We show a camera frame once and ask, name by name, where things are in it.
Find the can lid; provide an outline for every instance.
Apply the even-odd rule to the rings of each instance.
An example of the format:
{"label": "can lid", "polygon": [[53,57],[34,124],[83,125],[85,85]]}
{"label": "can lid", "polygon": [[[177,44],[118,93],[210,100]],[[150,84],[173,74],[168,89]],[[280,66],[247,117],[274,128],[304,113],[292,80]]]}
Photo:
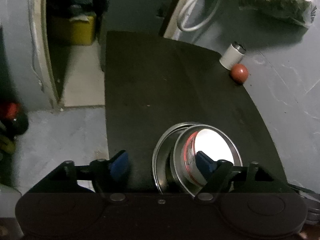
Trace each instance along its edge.
{"label": "can lid", "polygon": [[239,44],[238,42],[233,42],[232,47],[234,47],[237,51],[239,51],[241,54],[245,54],[246,53],[246,49],[244,48],[244,46],[242,46],[241,44]]}

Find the red round fruit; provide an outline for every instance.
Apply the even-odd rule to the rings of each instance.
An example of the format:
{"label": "red round fruit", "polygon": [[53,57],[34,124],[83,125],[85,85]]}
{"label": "red round fruit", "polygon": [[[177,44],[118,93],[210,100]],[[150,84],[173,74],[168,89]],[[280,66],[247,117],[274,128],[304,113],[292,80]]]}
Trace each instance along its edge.
{"label": "red round fruit", "polygon": [[242,85],[248,78],[249,71],[242,64],[235,64],[230,71],[231,78],[238,84]]}

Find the yellow object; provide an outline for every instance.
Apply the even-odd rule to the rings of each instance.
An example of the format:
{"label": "yellow object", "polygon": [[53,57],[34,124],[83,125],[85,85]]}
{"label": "yellow object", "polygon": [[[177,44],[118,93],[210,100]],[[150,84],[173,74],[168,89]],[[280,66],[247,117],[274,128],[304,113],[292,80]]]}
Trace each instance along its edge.
{"label": "yellow object", "polygon": [[16,145],[12,140],[0,134],[0,149],[6,153],[13,154],[16,150]]}
{"label": "yellow object", "polygon": [[70,45],[91,45],[95,37],[96,16],[81,15],[70,19],[51,16],[48,36]]}

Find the metal screw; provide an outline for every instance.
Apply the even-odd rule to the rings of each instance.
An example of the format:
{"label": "metal screw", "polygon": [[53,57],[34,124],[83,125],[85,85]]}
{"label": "metal screw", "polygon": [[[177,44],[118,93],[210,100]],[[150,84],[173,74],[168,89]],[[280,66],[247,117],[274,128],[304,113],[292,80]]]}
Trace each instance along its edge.
{"label": "metal screw", "polygon": [[158,199],[158,204],[165,204],[165,199]]}
{"label": "metal screw", "polygon": [[123,201],[125,200],[125,195],[123,193],[113,193],[110,195],[112,201]]}
{"label": "metal screw", "polygon": [[209,201],[209,200],[213,199],[213,196],[210,193],[199,193],[198,199],[200,199],[202,201]]}

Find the red object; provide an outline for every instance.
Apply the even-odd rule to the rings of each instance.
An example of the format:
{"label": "red object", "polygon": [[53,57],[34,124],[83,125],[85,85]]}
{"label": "red object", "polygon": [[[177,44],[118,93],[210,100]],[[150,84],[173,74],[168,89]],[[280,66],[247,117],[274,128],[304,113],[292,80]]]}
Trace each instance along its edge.
{"label": "red object", "polygon": [[242,85],[248,78],[249,71],[242,64],[235,64],[230,71],[231,78],[238,84]]}
{"label": "red object", "polygon": [[17,117],[19,110],[19,104],[8,102],[0,103],[0,119],[12,121]]}

